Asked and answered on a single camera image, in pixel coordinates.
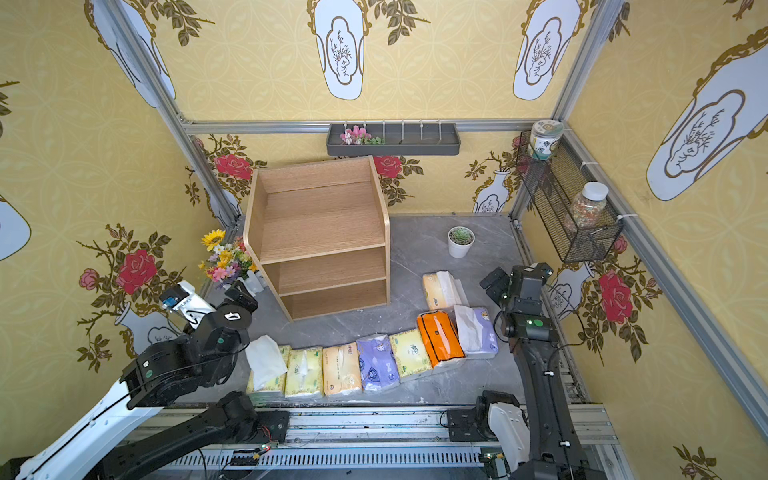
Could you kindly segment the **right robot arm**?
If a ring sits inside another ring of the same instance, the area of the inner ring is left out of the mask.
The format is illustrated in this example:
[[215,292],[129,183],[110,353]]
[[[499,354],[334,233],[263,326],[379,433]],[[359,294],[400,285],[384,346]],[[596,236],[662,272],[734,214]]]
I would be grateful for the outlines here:
[[528,458],[510,467],[511,479],[605,479],[590,464],[576,434],[558,364],[556,322],[545,315],[546,263],[496,268],[480,286],[499,307],[497,316],[522,380],[529,431]]

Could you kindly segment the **lavender tissue pack bottom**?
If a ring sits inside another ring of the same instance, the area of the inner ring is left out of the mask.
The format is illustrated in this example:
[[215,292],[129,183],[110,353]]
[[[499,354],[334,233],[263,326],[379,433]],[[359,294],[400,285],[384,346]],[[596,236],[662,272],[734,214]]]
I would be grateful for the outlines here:
[[458,340],[468,359],[492,359],[498,354],[498,341],[486,308],[456,305],[454,315]]

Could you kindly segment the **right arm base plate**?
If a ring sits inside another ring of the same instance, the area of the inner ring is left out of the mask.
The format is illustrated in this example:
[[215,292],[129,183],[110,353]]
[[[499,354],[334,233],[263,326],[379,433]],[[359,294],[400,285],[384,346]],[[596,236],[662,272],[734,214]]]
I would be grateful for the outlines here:
[[518,399],[510,393],[484,390],[472,408],[453,408],[445,411],[441,425],[448,429],[451,442],[496,441],[489,426],[490,406],[495,403],[520,407]]

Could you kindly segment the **yellow green tissue pack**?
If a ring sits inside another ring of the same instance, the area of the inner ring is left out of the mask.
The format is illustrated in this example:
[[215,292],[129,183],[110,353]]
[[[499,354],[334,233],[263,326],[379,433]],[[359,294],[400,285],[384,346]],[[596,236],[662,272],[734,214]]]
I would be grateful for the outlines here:
[[417,328],[389,336],[401,382],[413,381],[433,373],[422,336]]

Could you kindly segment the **pale yellow tissue pack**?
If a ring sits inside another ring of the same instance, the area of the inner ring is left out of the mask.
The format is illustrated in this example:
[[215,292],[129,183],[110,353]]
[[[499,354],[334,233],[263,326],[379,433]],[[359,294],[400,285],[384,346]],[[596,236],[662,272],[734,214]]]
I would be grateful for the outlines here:
[[290,352],[284,391],[286,398],[319,398],[323,395],[322,352],[322,347]]

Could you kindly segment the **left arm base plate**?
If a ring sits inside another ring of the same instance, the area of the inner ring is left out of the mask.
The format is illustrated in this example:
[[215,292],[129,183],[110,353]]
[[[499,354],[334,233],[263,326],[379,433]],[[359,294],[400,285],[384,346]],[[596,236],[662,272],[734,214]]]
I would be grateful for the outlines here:
[[287,410],[256,411],[248,417],[240,438],[242,443],[284,443],[289,427],[290,413]]

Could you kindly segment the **beige orange tissue pack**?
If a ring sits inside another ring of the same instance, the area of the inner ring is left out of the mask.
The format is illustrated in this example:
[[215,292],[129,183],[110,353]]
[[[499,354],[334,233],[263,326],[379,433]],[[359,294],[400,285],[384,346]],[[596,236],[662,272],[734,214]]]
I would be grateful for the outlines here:
[[355,342],[324,348],[322,359],[325,396],[351,395],[362,391],[359,353]]

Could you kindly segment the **white green tissue pack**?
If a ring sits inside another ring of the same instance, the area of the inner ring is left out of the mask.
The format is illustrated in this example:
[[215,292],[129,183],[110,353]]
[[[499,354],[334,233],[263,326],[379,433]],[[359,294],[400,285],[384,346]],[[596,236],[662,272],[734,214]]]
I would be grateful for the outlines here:
[[250,367],[246,392],[283,395],[291,351],[291,346],[279,345],[268,335],[251,342],[245,350]]

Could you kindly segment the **purple tissue pack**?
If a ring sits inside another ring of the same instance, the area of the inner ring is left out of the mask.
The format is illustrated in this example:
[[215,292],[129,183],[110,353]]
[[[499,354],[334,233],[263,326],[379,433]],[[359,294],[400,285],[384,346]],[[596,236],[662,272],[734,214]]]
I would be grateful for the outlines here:
[[363,337],[356,341],[362,389],[378,393],[397,387],[400,376],[390,338],[386,334]]

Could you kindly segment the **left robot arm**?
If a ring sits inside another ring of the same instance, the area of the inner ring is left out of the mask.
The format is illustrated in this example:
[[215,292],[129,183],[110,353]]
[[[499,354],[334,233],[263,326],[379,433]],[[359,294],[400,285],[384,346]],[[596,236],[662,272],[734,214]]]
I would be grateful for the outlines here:
[[179,397],[225,383],[250,343],[258,307],[242,282],[212,306],[186,281],[166,290],[162,306],[188,322],[184,332],[154,343],[122,372],[108,393],[73,427],[39,454],[13,458],[4,479],[140,479],[212,443],[258,434],[248,396],[230,392],[190,420],[141,441],[124,439]]

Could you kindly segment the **beige tissue pack bottom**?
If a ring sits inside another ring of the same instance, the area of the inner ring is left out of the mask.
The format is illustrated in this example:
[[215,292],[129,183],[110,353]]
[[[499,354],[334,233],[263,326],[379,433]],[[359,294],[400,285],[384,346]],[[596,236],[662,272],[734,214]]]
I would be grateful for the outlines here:
[[461,282],[448,271],[424,274],[422,284],[429,311],[447,311],[457,305],[469,305]]

